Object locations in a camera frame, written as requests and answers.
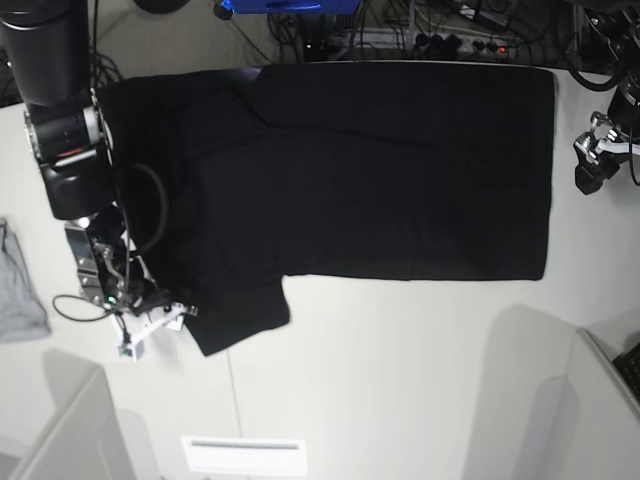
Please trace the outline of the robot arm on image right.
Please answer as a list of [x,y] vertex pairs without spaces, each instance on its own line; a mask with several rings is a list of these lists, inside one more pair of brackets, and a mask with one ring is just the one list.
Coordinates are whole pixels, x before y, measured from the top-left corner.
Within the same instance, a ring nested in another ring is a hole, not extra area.
[[575,184],[585,195],[597,192],[626,163],[639,183],[634,161],[639,158],[639,3],[637,1],[581,1],[588,23],[611,51],[615,66],[609,80],[587,80],[573,65],[567,69],[592,92],[613,90],[605,113],[595,111],[589,129],[573,144],[578,158]]

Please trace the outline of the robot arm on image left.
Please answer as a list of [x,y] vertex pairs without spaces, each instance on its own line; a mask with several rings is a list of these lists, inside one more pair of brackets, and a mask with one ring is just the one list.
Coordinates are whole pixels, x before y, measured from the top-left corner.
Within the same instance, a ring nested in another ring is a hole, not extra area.
[[143,254],[164,234],[169,199],[157,173],[134,163],[159,200],[159,223],[132,247],[129,217],[112,162],[113,140],[97,97],[97,11],[84,1],[4,1],[1,39],[53,216],[65,223],[82,299],[107,314],[161,308],[167,320],[196,316],[146,273]]

